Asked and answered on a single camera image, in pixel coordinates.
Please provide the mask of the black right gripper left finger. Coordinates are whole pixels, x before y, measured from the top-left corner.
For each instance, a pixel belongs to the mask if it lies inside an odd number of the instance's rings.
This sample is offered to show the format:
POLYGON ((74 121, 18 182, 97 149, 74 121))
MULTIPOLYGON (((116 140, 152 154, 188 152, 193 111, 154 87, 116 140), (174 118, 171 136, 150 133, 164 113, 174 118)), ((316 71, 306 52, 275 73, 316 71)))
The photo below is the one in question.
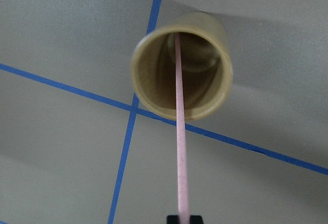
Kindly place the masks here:
POLYGON ((178 215, 168 215, 166 217, 166 224, 180 224, 178 215))

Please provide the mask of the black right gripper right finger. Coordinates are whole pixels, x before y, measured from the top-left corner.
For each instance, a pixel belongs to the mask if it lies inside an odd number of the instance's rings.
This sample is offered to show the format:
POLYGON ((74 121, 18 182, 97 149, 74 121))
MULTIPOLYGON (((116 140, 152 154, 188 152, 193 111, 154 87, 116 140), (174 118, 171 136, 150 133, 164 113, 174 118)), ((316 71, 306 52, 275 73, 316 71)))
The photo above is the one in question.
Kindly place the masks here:
POLYGON ((203 224, 203 218, 200 215, 191 215, 190 224, 203 224))

